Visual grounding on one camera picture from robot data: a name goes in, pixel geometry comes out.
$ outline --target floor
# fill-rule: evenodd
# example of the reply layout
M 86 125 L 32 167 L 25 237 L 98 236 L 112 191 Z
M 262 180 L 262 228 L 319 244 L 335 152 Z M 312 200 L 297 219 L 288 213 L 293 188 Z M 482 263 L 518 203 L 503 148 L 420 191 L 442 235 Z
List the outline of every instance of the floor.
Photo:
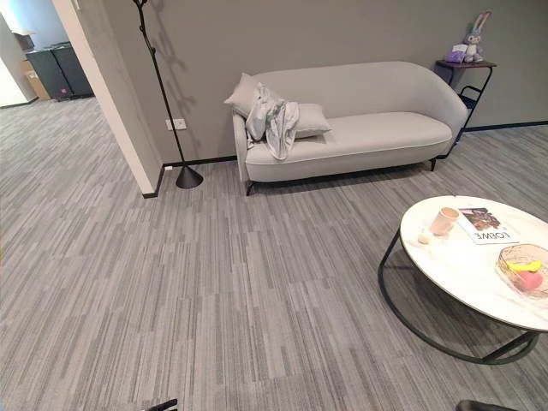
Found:
M 406 209 L 440 194 L 548 220 L 548 127 L 465 134 L 429 164 L 243 195 L 235 162 L 142 199 L 94 98 L 0 110 L 0 398 L 5 411 L 546 410 L 548 337 L 477 366 L 387 308 L 377 265 Z M 486 353 L 517 335 L 387 263 L 396 304 L 439 341 Z

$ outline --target electrical outlet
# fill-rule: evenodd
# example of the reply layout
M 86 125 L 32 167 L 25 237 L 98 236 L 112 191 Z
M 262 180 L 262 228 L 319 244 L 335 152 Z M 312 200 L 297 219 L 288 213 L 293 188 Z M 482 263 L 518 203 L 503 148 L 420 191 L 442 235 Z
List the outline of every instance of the electrical outlet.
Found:
M 187 128 L 187 124 L 185 123 L 184 118 L 174 118 L 173 123 L 175 124 L 175 130 L 184 130 L 185 128 Z M 173 129 L 171 128 L 171 122 L 169 118 L 165 121 L 165 125 L 168 126 L 168 130 Z

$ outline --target cardboard box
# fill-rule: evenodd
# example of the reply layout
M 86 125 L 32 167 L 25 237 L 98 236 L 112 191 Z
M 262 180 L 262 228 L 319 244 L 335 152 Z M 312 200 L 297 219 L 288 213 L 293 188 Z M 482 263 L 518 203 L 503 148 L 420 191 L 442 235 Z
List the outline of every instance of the cardboard box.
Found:
M 21 70 L 27 77 L 28 82 L 31 84 L 34 92 L 40 100 L 51 100 L 51 97 L 48 95 L 48 92 L 45 90 L 42 81 L 34 71 L 34 67 L 28 60 L 23 60 L 21 62 Z

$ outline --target white wall corner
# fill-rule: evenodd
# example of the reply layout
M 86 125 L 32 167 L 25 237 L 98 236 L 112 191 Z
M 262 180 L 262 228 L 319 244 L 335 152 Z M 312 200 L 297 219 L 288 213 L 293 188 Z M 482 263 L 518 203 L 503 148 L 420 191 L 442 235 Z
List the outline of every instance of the white wall corner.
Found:
M 158 168 L 155 172 L 149 170 L 147 173 L 143 163 L 141 162 L 139 154 L 135 149 L 135 145 L 131 140 L 128 130 L 124 126 L 115 101 L 105 83 L 101 69 L 95 60 L 95 56 L 92 53 L 72 0 L 52 1 L 57 13 L 59 14 L 59 18 L 61 19 L 64 29 L 67 32 L 68 38 L 74 47 L 74 51 L 80 60 L 80 64 L 86 73 L 86 77 L 92 86 L 99 105 L 101 106 L 107 122 L 116 137 L 116 141 L 122 150 L 123 156 L 128 162 L 129 168 L 131 169 L 134 178 L 139 185 L 140 191 L 143 194 L 154 193 L 158 182 L 158 173 L 162 166 L 156 147 L 151 147 L 151 150 L 152 155 L 158 163 Z

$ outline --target black baseboard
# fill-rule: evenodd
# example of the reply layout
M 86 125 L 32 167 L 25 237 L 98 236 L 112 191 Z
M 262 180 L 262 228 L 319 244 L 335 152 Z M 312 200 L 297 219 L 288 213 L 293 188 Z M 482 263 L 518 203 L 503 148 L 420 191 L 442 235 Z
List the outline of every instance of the black baseboard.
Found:
M 26 103 L 19 103 L 19 104 L 12 104 L 12 105 L 5 105 L 4 107 L 0 107 L 0 109 L 11 109 L 12 107 L 21 107 L 22 105 L 29 105 L 34 103 L 36 100 L 38 100 L 38 97 L 33 98 L 32 100 L 28 100 Z
M 464 132 L 469 131 L 483 131 L 483 130 L 499 130 L 500 128 L 513 128 L 513 127 L 531 127 L 531 126 L 545 126 L 548 124 L 548 120 L 543 122 L 510 122 L 508 124 L 492 124 L 491 126 L 478 126 L 478 127 L 466 127 Z
M 543 122 L 511 122 L 508 124 L 493 124 L 491 126 L 468 127 L 464 129 L 464 132 L 466 133 L 470 131 L 498 130 L 500 128 L 513 128 L 513 127 L 544 126 L 546 124 L 548 124 L 548 120 L 544 120 Z M 203 160 L 190 160 L 190 161 L 187 161 L 187 164 L 196 165 L 196 164 L 220 163 L 223 161 L 234 161 L 234 160 L 236 160 L 236 156 L 227 156 L 227 157 L 217 157 L 217 158 L 204 158 Z M 154 197 L 158 197 L 158 192 L 160 191 L 160 186 L 162 185 L 162 177 L 164 177 L 165 167 L 181 167 L 181 166 L 182 166 L 182 162 L 180 161 L 175 163 L 163 164 L 162 169 L 160 170 L 160 176 L 158 178 L 158 185 L 156 186 L 156 191 L 154 191 L 154 193 L 143 194 L 143 197 L 145 199 L 153 199 Z
M 158 176 L 158 183 L 156 184 L 156 190 L 154 190 L 154 193 L 143 194 L 144 199 L 153 199 L 154 197 L 158 197 L 158 193 L 160 192 L 160 186 L 162 185 L 162 179 L 164 178 L 164 171 L 165 171 L 165 168 L 164 166 L 162 166 L 162 169 L 160 170 L 160 175 Z
M 187 164 L 196 165 L 196 164 L 222 163 L 223 161 L 234 161 L 234 160 L 236 160 L 236 156 L 226 156 L 226 157 L 204 158 L 203 160 L 189 160 L 187 161 Z M 165 163 L 164 167 L 182 167 L 182 162 L 177 161 L 175 163 Z
M 204 158 L 202 160 L 190 160 L 187 161 L 187 165 L 196 165 L 196 164 L 208 164 L 208 163 L 221 163 L 223 161 L 234 161 L 236 156 L 227 156 L 227 157 L 216 157 L 216 158 Z M 158 197 L 160 192 L 160 186 L 162 185 L 162 179 L 164 178 L 164 171 L 166 167 L 182 167 L 182 162 L 178 161 L 175 163 L 164 163 L 162 164 L 162 169 L 160 170 L 160 175 L 158 177 L 158 184 L 154 193 L 143 194 L 144 199 L 153 199 Z

